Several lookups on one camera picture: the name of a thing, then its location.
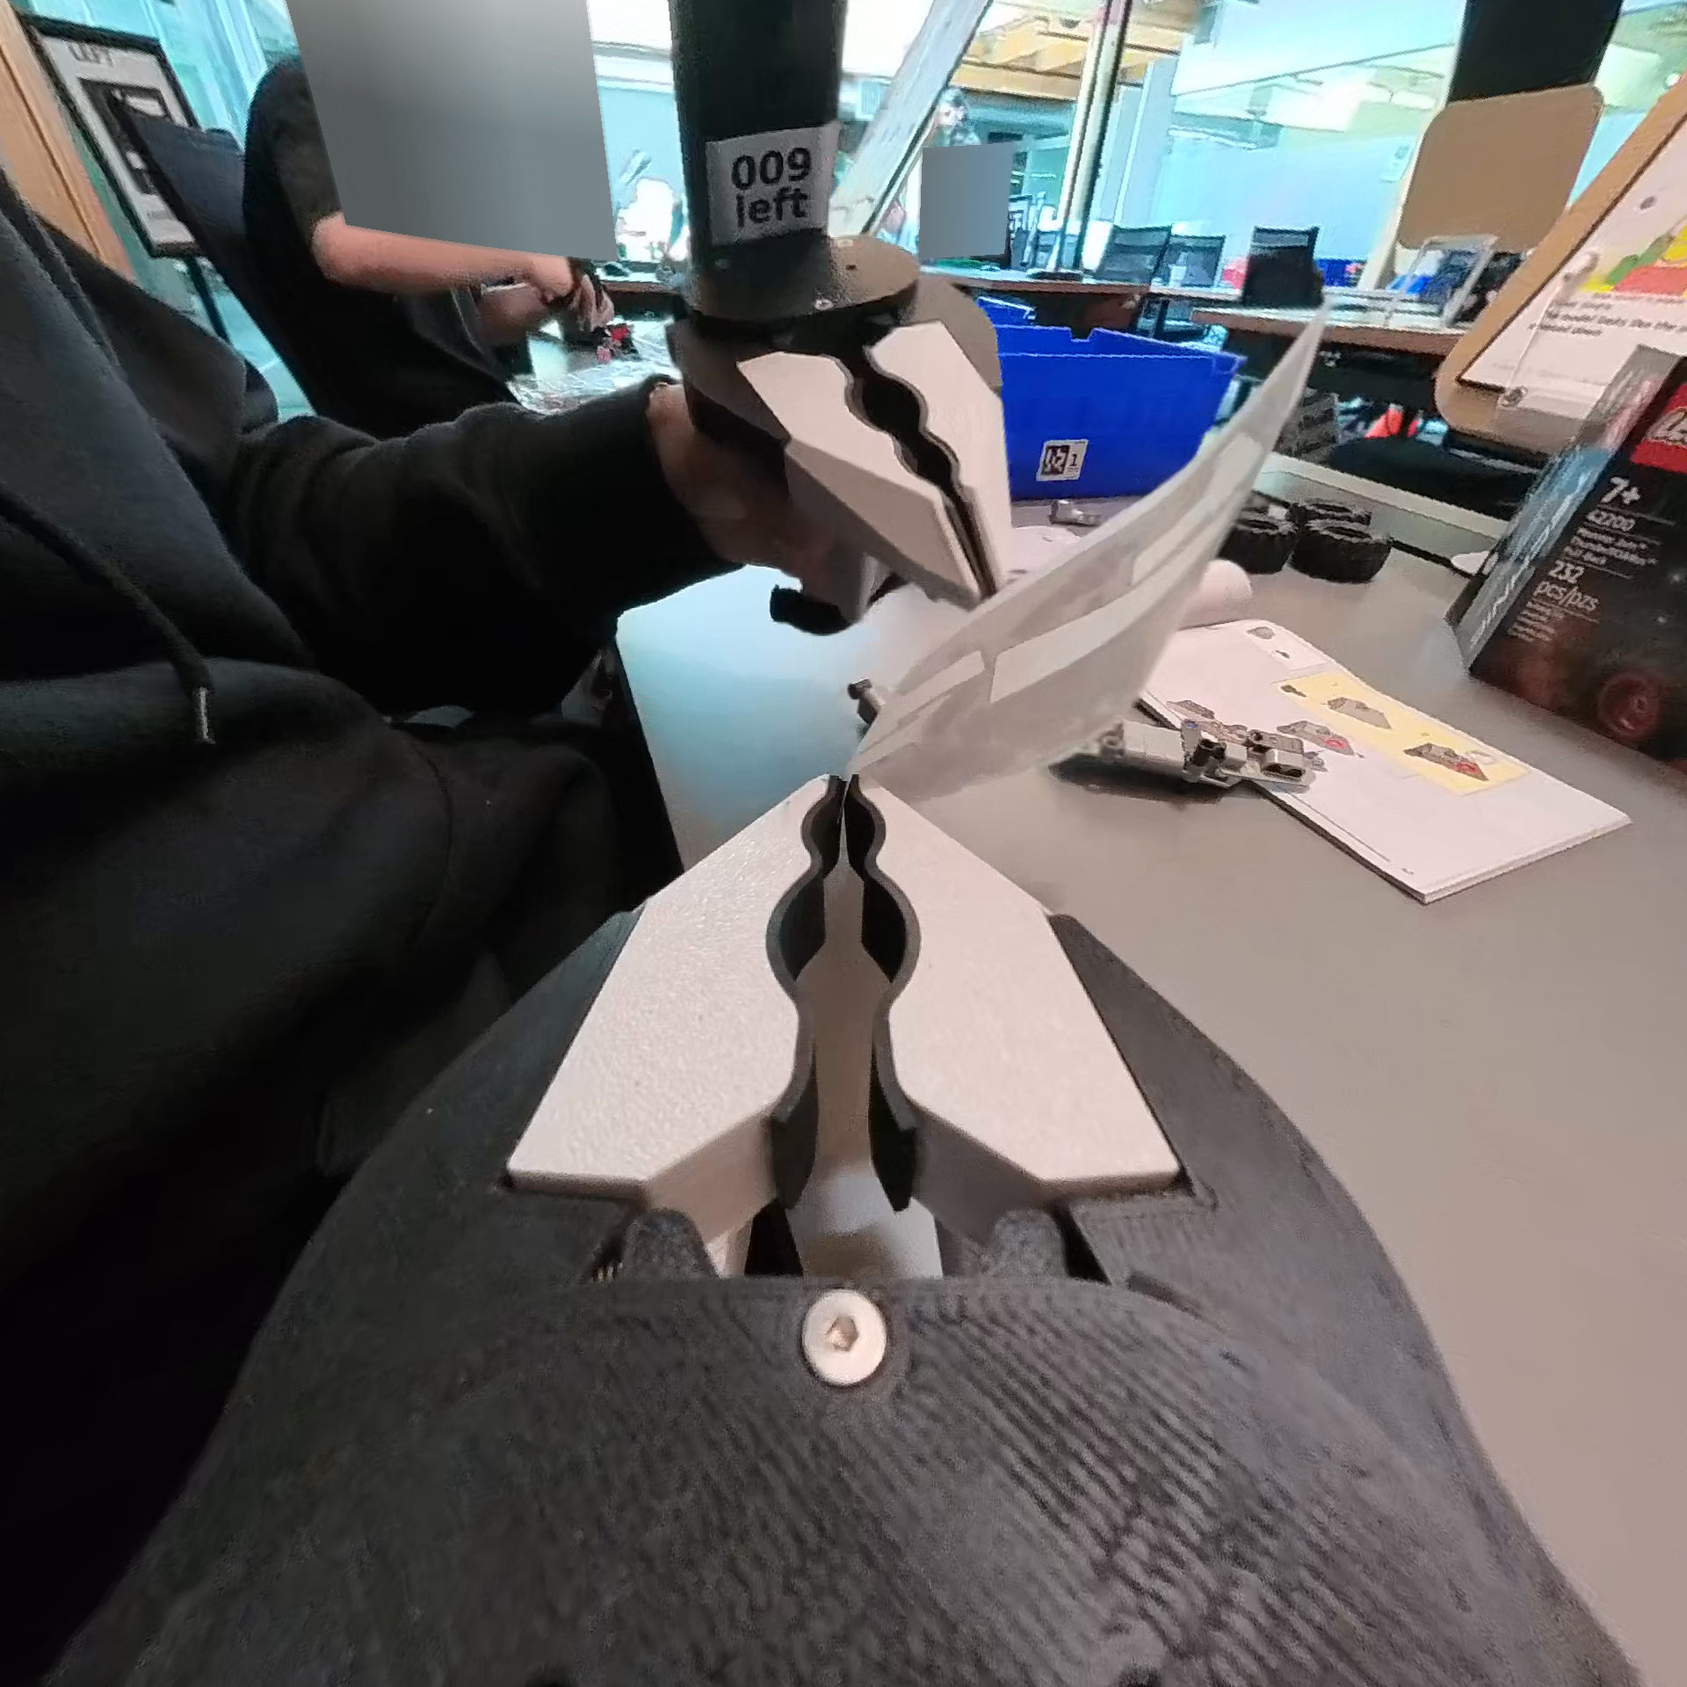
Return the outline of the instruction booklet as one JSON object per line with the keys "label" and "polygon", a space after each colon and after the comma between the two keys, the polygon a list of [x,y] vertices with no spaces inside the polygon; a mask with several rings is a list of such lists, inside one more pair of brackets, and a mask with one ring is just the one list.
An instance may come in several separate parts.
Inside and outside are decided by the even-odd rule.
{"label": "instruction booklet", "polygon": [[1627,813],[1255,618],[1176,633],[1142,709],[1162,725],[1298,740],[1309,782],[1269,788],[1277,806],[1420,905],[1627,829]]}

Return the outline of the black hoodie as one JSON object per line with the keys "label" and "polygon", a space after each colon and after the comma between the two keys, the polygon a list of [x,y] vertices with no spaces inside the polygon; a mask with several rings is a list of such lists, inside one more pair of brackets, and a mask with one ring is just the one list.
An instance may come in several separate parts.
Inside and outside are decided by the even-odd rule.
{"label": "black hoodie", "polygon": [[566,710],[610,637],[531,710],[309,666],[201,499],[271,423],[5,178],[5,1685],[172,1505],[340,1184],[671,857]]}

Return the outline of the grey desk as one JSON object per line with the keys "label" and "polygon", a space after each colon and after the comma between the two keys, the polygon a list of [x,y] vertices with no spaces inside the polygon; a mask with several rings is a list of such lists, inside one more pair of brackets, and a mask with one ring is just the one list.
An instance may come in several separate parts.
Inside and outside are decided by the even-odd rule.
{"label": "grey desk", "polygon": [[1259,794],[1032,770],[931,801],[1221,1043],[1345,1181],[1531,1527],[1647,1685],[1685,1685],[1685,773],[1471,681],[1446,563],[1490,519],[1327,465],[1373,583],[1255,602],[1627,826],[1415,905]]}

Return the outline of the black framed poster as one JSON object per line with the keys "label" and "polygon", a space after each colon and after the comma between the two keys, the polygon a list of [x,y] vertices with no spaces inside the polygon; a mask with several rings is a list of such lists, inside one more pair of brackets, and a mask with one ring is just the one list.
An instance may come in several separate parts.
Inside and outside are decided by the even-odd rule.
{"label": "black framed poster", "polygon": [[168,50],[154,37],[36,14],[24,15],[24,32],[145,252],[156,262],[196,262],[196,237],[162,200],[128,128],[128,114],[137,112],[200,131]]}

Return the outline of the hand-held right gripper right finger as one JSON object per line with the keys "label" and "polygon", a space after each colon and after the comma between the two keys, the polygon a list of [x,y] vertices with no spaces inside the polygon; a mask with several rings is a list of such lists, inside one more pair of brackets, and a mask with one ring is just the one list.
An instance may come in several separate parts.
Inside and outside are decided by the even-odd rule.
{"label": "hand-held right gripper right finger", "polygon": [[850,860],[872,1017],[869,1143],[895,1209],[985,1240],[1016,1209],[1173,1190],[1180,1162],[1051,911],[855,775]]}

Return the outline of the person's left forearm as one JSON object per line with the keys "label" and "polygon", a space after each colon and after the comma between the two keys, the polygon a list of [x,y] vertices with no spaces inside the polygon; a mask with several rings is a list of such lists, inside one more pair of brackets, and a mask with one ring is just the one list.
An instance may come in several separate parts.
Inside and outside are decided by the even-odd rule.
{"label": "person's left forearm", "polygon": [[393,439],[293,417],[244,430],[201,499],[317,671],[385,714],[531,710],[627,609],[730,566],[658,465],[670,397],[492,403]]}

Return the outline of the cardboard sign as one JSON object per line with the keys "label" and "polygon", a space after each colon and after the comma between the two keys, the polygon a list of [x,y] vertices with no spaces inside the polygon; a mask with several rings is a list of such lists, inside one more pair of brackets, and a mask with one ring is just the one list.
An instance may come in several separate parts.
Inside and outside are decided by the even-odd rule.
{"label": "cardboard sign", "polygon": [[1438,235],[1489,235],[1510,254],[1537,248],[1569,205],[1602,112],[1589,80],[1446,103],[1415,142],[1384,252]]}

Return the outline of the blue plastic bin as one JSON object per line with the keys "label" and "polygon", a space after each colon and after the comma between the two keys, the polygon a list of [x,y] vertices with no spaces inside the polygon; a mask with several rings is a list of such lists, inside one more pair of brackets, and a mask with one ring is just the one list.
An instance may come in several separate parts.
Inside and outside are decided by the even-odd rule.
{"label": "blue plastic bin", "polygon": [[1074,336],[1007,301],[981,309],[1000,338],[1016,502],[1154,491],[1192,462],[1241,373],[1241,356],[1215,347]]}

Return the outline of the person's left hand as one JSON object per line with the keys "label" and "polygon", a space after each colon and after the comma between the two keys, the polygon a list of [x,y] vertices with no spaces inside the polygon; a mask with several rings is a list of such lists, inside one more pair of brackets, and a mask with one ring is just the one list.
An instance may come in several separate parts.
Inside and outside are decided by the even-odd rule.
{"label": "person's left hand", "polygon": [[776,472],[701,435],[671,382],[650,388],[643,413],[667,490],[718,559],[776,566],[810,596],[836,595],[836,539],[792,507]]}

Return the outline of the brown clipboard with sheet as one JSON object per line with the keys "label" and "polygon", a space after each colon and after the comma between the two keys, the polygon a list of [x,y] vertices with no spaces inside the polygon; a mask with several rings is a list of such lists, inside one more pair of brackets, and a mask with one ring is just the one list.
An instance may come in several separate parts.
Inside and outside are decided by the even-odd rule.
{"label": "brown clipboard with sheet", "polygon": [[1553,454],[1636,348],[1685,356],[1682,77],[1446,352],[1435,412],[1460,435]]}

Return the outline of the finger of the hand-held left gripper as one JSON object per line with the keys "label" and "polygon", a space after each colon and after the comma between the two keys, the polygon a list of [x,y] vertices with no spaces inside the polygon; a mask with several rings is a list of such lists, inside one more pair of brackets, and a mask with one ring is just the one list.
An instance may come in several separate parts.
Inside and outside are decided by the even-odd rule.
{"label": "finger of the hand-held left gripper", "polygon": [[738,362],[782,435],[792,502],[850,553],[964,609],[981,602],[952,499],[851,408],[851,373],[828,356],[767,348]]}
{"label": "finger of the hand-held left gripper", "polygon": [[880,426],[910,457],[918,479],[941,491],[977,595],[997,596],[1011,539],[1001,390],[955,330],[937,320],[895,327],[865,360]]}

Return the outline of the black post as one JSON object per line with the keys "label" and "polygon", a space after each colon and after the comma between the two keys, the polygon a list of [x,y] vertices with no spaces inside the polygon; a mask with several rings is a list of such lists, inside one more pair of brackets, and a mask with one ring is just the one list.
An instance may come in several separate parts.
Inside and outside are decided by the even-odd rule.
{"label": "black post", "polygon": [[1593,86],[1622,3],[1465,3],[1446,103]]}

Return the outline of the white sticker sheet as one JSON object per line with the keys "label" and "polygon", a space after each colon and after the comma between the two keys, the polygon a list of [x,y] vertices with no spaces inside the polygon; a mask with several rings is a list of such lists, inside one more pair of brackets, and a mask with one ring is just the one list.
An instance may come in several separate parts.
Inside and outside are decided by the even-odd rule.
{"label": "white sticker sheet", "polygon": [[1051,768],[1142,695],[1319,360],[1327,305],[1193,460],[968,609],[887,693],[844,775],[903,801]]}

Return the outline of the grey toy brick assembly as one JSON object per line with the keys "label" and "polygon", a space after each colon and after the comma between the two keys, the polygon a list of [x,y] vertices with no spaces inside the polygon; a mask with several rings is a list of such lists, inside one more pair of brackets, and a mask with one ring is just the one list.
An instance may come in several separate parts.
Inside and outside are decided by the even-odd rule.
{"label": "grey toy brick assembly", "polygon": [[1188,788],[1309,788],[1324,770],[1295,735],[1186,714],[1176,725],[1123,720],[1051,764],[1067,781],[1154,781]]}

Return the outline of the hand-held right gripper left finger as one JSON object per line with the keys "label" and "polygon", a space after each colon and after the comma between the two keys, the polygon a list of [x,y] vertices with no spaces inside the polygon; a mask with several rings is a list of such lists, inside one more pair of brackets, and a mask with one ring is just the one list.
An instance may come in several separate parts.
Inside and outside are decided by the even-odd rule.
{"label": "hand-held right gripper left finger", "polygon": [[798,979],[826,946],[844,782],[815,775],[643,905],[541,1093],[516,1190],[683,1215],[721,1277],[812,1176],[819,1078]]}

